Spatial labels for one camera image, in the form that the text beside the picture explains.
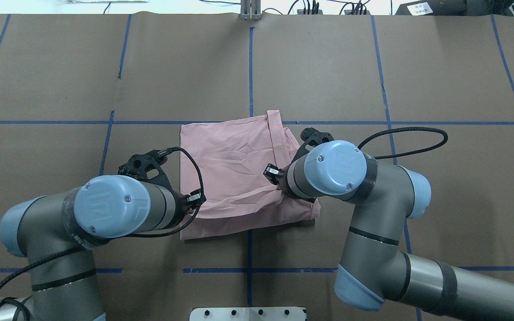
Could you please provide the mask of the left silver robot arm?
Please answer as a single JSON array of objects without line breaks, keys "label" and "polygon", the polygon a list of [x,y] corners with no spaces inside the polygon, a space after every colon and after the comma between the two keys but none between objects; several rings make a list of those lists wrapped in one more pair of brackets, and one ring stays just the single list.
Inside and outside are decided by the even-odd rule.
[{"label": "left silver robot arm", "polygon": [[[175,191],[161,169],[182,152],[200,187]],[[10,208],[0,221],[6,250],[28,265],[0,282],[8,321],[104,321],[93,250],[120,238],[161,238],[190,225],[206,201],[202,174],[183,148],[133,155],[116,175],[94,177],[65,193]]]}]

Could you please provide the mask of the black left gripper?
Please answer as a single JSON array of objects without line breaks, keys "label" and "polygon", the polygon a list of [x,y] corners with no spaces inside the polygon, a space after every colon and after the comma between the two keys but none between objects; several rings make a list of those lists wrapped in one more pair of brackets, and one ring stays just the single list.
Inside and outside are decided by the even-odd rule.
[{"label": "black left gripper", "polygon": [[203,189],[196,189],[190,194],[181,194],[173,189],[162,165],[173,151],[150,151],[133,155],[125,164],[120,165],[118,174],[132,177],[152,189],[153,228],[178,228],[186,215],[200,210],[206,202]]}]

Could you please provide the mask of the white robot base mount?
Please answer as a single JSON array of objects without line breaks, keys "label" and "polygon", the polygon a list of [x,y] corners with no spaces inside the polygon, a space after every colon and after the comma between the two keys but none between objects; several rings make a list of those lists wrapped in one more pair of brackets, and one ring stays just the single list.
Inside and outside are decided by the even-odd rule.
[{"label": "white robot base mount", "polygon": [[190,321],[307,321],[306,308],[280,307],[223,307],[195,308]]}]

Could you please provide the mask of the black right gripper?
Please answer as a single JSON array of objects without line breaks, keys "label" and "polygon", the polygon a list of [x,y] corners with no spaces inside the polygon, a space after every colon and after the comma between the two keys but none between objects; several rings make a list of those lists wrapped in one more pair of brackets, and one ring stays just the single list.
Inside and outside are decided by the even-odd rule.
[{"label": "black right gripper", "polygon": [[306,128],[302,130],[300,138],[303,143],[298,148],[292,162],[281,170],[269,163],[263,171],[263,175],[271,184],[277,185],[277,189],[289,198],[314,203],[319,194],[308,182],[304,171],[307,155],[311,151],[308,147],[316,148],[318,145],[333,141],[334,137],[328,132]]}]

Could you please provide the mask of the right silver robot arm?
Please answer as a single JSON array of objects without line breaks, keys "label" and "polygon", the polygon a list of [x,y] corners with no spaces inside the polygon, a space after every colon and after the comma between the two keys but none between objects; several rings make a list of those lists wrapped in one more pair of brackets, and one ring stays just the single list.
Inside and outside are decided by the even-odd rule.
[{"label": "right silver robot arm", "polygon": [[291,162],[284,167],[269,163],[263,174],[291,199],[313,203],[331,197],[355,206],[334,285],[344,303],[378,312],[391,300],[464,321],[514,321],[514,283],[398,249],[406,220],[421,217],[430,205],[430,183],[362,148],[377,137],[410,131],[443,136],[440,143],[411,154],[434,150],[448,140],[438,128],[403,127],[377,132],[355,145],[306,128]]}]

